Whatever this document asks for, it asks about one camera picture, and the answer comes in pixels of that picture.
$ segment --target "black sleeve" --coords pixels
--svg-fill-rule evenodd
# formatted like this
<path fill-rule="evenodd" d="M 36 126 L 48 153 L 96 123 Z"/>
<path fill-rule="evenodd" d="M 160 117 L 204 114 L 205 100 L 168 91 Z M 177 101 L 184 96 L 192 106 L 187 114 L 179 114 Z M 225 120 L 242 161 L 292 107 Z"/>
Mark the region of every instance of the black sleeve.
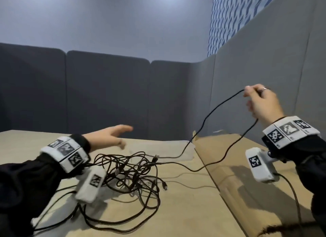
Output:
<path fill-rule="evenodd" d="M 89 153 L 90 144 L 83 136 L 71 135 L 71 138 Z M 32 218 L 42 213 L 60 181 L 75 177 L 83 168 L 79 166 L 67 174 L 46 153 L 34 161 L 0 165 L 0 236 L 32 235 Z"/>
<path fill-rule="evenodd" d="M 271 156 L 296 164 L 302 184 L 314 194 L 311 212 L 326 234 L 326 142 L 313 135 L 278 149 L 266 136 L 262 140 Z"/>

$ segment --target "wooden table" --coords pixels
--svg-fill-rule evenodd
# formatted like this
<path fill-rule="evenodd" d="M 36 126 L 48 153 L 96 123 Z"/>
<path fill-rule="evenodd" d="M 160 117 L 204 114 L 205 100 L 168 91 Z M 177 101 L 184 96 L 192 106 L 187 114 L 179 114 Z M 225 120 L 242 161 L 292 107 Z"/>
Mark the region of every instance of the wooden table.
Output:
<path fill-rule="evenodd" d="M 32 160 L 38 156 L 41 147 L 51 143 L 60 135 L 62 134 L 15 130 L 1 132 L 0 164 Z M 94 158 L 97 153 L 129 155 L 128 144 L 138 141 L 136 139 L 126 139 L 127 146 L 123 151 L 117 147 L 112 147 L 93 152 L 91 156 Z M 192 161 L 182 163 L 192 169 L 197 169 L 203 165 L 197 154 L 194 155 Z M 244 236 L 206 169 L 197 173 L 191 173 L 180 165 L 166 164 L 159 166 L 158 175 L 168 185 L 167 191 L 161 189 L 161 206 L 148 222 L 138 230 L 128 234 L 128 236 Z M 59 188 L 72 186 L 77 184 L 77 182 L 75 178 L 63 180 Z M 68 191 L 57 193 L 49 205 Z M 132 216 L 142 208 L 141 203 L 136 197 L 132 198 L 128 194 L 117 195 L 111 192 L 108 194 L 110 194 L 110 199 L 106 200 L 106 204 L 103 204 L 104 207 L 90 210 L 90 216 L 106 221 L 118 221 Z M 49 211 L 39 227 L 49 226 L 64 219 L 72 212 L 75 205 L 76 203 L 72 196 L 66 196 Z M 146 210 L 137 219 L 117 227 L 120 229 L 132 228 L 152 212 L 152 210 Z M 38 233 L 36 236 L 101 237 L 121 235 L 114 232 L 90 229 L 84 222 L 84 219 L 79 217 L 73 222 L 69 221 L 54 230 Z"/>

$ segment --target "blue patterned wall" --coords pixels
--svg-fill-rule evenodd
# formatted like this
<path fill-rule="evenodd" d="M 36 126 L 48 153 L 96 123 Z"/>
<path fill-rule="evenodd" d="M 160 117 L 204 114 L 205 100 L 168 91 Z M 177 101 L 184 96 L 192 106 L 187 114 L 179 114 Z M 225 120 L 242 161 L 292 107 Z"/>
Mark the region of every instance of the blue patterned wall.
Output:
<path fill-rule="evenodd" d="M 217 52 L 240 28 L 272 0 L 213 0 L 208 56 Z"/>

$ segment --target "wristband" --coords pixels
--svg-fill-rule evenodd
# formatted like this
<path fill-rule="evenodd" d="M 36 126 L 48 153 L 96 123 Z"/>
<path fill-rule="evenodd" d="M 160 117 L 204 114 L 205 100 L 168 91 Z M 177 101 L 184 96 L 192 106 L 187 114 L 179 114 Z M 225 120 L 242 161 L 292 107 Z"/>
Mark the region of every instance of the wristband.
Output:
<path fill-rule="evenodd" d="M 61 136 L 53 143 L 41 148 L 41 153 L 51 156 L 66 173 L 90 161 L 84 149 L 74 139 L 67 136 Z"/>
<path fill-rule="evenodd" d="M 306 136 L 320 135 L 317 129 L 297 116 L 282 118 L 263 130 L 263 133 L 278 149 Z"/>

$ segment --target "wall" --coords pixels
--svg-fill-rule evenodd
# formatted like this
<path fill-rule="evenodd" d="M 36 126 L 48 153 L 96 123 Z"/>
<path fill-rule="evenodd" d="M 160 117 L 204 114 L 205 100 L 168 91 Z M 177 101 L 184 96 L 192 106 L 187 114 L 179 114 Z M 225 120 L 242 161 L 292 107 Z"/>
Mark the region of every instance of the wall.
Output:
<path fill-rule="evenodd" d="M 0 0 L 0 42 L 197 62 L 212 1 Z"/>
<path fill-rule="evenodd" d="M 214 54 L 272 0 L 213 0 L 208 55 Z"/>

